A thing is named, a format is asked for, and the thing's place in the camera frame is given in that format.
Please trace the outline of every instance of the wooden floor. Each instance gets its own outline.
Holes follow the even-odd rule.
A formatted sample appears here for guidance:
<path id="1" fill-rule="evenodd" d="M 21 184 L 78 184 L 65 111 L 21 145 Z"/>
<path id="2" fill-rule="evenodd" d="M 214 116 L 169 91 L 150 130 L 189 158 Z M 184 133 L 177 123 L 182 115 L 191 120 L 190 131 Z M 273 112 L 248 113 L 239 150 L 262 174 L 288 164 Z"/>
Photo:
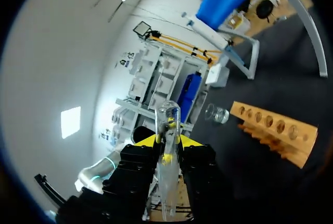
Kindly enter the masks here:
<path id="1" fill-rule="evenodd" d="M 301 2 L 304 4 L 306 8 L 309 8 L 312 6 L 311 0 L 301 0 Z M 266 19 L 259 19 L 255 14 L 255 8 L 254 5 L 246 14 L 246 18 L 250 20 L 251 22 L 251 29 L 246 33 L 247 36 L 253 36 L 262 30 L 270 27 L 273 25 L 274 21 L 281 17 L 286 16 L 290 17 L 291 15 L 295 14 L 295 9 L 288 3 L 288 0 L 280 0 L 280 5 L 273 9 L 272 15 L 269 17 L 270 22 Z M 235 38 L 234 42 L 235 44 L 240 43 L 242 40 L 240 38 Z M 183 180 L 181 179 L 178 184 L 178 206 L 189 206 L 189 200 L 187 196 L 187 190 L 186 185 L 184 184 Z M 187 213 L 176 213 L 174 217 L 174 221 L 181 221 L 186 220 L 190 218 Z M 163 221 L 162 214 L 160 210 L 153 210 L 150 215 L 151 221 Z"/>

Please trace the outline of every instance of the metal frame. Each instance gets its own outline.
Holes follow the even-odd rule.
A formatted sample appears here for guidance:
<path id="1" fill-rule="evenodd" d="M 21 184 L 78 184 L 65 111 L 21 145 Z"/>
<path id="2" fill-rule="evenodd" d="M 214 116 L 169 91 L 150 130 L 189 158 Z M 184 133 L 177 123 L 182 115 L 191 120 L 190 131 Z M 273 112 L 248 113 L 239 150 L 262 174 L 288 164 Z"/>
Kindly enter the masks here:
<path id="1" fill-rule="evenodd" d="M 313 48 L 315 50 L 318 66 L 319 66 L 319 74 L 321 77 L 327 77 L 327 66 L 325 53 L 323 49 L 323 44 L 321 38 L 319 36 L 316 24 L 314 23 L 312 17 L 310 16 L 307 9 L 304 7 L 300 0 L 288 0 L 288 2 L 295 8 L 298 16 L 301 18 L 308 34 L 311 39 Z"/>
<path id="2" fill-rule="evenodd" d="M 257 39 L 253 39 L 251 37 L 245 36 L 243 34 L 238 33 L 235 30 L 228 29 L 224 26 L 220 27 L 218 32 L 214 31 L 208 25 L 199 20 L 196 16 L 191 16 L 188 18 L 190 20 L 189 25 L 192 26 L 193 30 L 200 34 L 203 38 L 205 38 L 208 42 L 214 45 L 217 49 L 222 51 L 224 54 L 228 56 L 230 61 L 235 64 L 244 74 L 245 76 L 252 80 L 254 79 L 255 70 L 257 68 L 257 61 L 259 55 L 260 42 Z M 249 41 L 252 44 L 252 56 L 250 67 L 246 68 L 242 60 L 239 60 L 239 57 L 234 54 L 233 51 L 228 50 L 228 42 L 221 36 L 219 33 L 225 33 L 233 36 L 238 36 L 243 38 L 246 41 Z"/>
<path id="3" fill-rule="evenodd" d="M 148 117 L 150 119 L 155 119 L 155 114 L 149 110 L 146 110 L 144 108 L 141 108 L 139 105 L 134 105 L 130 102 L 127 102 L 125 100 L 116 99 L 116 104 L 123 106 L 131 111 L 137 112 L 138 114 Z M 187 130 L 187 131 L 192 131 L 193 130 L 193 124 L 182 124 L 183 130 Z"/>

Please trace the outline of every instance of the black cable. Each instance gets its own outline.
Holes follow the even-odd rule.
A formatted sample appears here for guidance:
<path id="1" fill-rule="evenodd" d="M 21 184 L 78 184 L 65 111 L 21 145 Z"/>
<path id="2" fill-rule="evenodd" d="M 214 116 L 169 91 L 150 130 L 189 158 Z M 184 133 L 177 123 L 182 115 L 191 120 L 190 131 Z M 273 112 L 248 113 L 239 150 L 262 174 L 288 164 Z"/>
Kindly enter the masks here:
<path id="1" fill-rule="evenodd" d="M 136 14 L 131 14 L 131 16 L 136 16 L 136 17 L 142 17 L 142 18 L 146 18 L 146 19 L 153 19 L 153 20 L 159 20 L 159 21 L 163 21 L 163 22 L 167 22 L 167 23 L 170 23 L 170 24 L 173 24 L 173 25 L 176 25 L 178 27 L 181 27 L 181 28 L 184 28 L 190 32 L 193 32 L 195 33 L 195 31 L 191 30 L 191 29 L 188 29 L 186 27 L 183 27 L 182 25 L 179 25 L 179 24 L 176 24 L 176 23 L 173 23 L 171 21 L 167 21 L 167 20 L 162 20 L 162 19 L 158 19 L 158 18 L 154 18 L 154 17 L 150 17 L 150 16 L 142 16 L 142 15 L 136 15 Z"/>

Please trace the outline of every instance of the white wall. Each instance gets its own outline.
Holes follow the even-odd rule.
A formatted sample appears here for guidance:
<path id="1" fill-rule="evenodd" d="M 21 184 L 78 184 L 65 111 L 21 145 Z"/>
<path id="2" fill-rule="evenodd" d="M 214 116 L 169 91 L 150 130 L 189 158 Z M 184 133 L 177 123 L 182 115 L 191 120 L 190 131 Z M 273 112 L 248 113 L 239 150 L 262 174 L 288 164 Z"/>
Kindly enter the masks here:
<path id="1" fill-rule="evenodd" d="M 115 66 L 119 63 L 119 60 L 126 57 L 124 54 L 127 52 L 138 52 L 145 48 L 144 43 L 139 40 L 133 29 L 141 21 L 145 21 L 153 30 L 161 31 L 163 34 L 187 41 L 200 48 L 216 49 L 201 36 L 191 31 L 190 28 L 187 28 L 187 21 L 181 17 L 182 12 L 187 12 L 190 15 L 195 14 L 200 3 L 201 0 L 141 0 L 138 7 L 128 18 L 114 48 L 110 52 L 109 63 L 106 65 L 96 104 L 93 131 L 95 161 L 107 155 L 109 150 L 112 149 L 106 140 L 98 136 L 106 128 L 112 129 L 111 116 L 118 107 L 116 99 L 123 99 L 128 95 L 133 78 L 129 74 L 128 68 L 121 65 L 117 65 L 115 68 Z"/>
<path id="2" fill-rule="evenodd" d="M 1 125 L 21 180 L 45 209 L 33 177 L 46 174 L 65 198 L 92 163 L 92 123 L 100 80 L 133 6 L 120 0 L 27 0 L 3 53 Z M 139 0 L 127 0 L 136 5 Z M 81 129 L 62 139 L 60 113 L 81 106 Z"/>

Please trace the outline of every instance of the white shelving unit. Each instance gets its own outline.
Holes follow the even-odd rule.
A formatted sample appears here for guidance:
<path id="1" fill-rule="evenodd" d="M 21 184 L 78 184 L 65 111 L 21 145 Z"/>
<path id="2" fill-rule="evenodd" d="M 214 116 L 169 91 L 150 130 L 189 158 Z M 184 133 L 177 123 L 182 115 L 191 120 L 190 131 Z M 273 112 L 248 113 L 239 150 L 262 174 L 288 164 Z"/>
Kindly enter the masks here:
<path id="1" fill-rule="evenodd" d="M 156 71 L 156 68 L 157 68 L 157 65 L 158 65 L 159 61 L 161 61 L 163 59 L 161 57 L 162 54 L 165 54 L 167 56 L 170 56 L 170 57 L 173 57 L 173 58 L 179 60 L 179 68 L 177 69 L 177 72 L 173 76 L 173 83 L 172 83 L 172 86 L 169 90 L 169 93 L 166 95 L 166 100 L 170 100 L 170 98 L 172 96 L 172 93 L 174 92 L 174 89 L 176 87 L 177 80 L 180 77 L 180 73 L 182 71 L 182 68 L 183 68 L 184 64 L 186 64 L 186 63 L 194 65 L 198 68 L 198 70 L 201 73 L 201 77 L 202 77 L 201 84 L 204 83 L 204 78 L 205 78 L 205 75 L 208 71 L 208 65 L 204 60 L 200 60 L 198 58 L 186 55 L 185 53 L 183 53 L 181 51 L 178 51 L 178 50 L 174 49 L 173 47 L 161 45 L 160 43 L 148 44 L 147 49 L 148 49 L 148 52 L 146 53 L 146 55 L 149 56 L 149 57 L 146 57 L 146 58 L 142 57 L 142 58 L 145 59 L 145 60 L 150 60 L 150 61 L 153 62 L 152 66 L 150 68 L 150 71 L 149 71 L 149 77 L 153 76 L 154 71 Z M 161 68 L 158 72 L 160 72 L 160 75 L 159 75 L 159 78 L 158 78 L 158 81 L 160 81 L 161 76 L 163 76 L 163 68 Z M 134 128 L 136 127 L 139 115 L 142 115 L 142 116 L 145 116 L 145 117 L 150 118 L 152 120 L 155 120 L 154 111 L 149 110 L 149 109 L 145 109 L 143 107 L 143 102 L 145 100 L 145 95 L 149 91 L 148 90 L 149 87 L 150 87 L 150 80 L 147 80 L 146 84 L 145 84 L 145 87 L 143 89 L 143 92 L 142 92 L 142 96 L 140 97 L 140 99 L 138 101 L 135 101 L 134 99 L 133 100 L 128 100 L 128 99 L 125 99 L 125 100 L 117 99 L 116 100 L 116 103 L 118 105 L 135 112 L 134 117 L 133 117 L 133 121 L 132 121 L 132 125 L 130 127 L 130 132 L 131 133 L 133 132 Z M 194 104 L 198 94 L 199 94 L 199 90 L 197 91 L 196 97 L 193 100 L 191 110 L 193 108 L 193 104 Z M 183 130 L 189 131 L 189 132 L 191 132 L 192 129 L 193 129 L 193 124 L 187 123 L 187 120 L 188 120 L 188 117 L 190 115 L 191 110 L 189 111 L 189 113 L 186 116 L 185 123 L 182 124 Z"/>

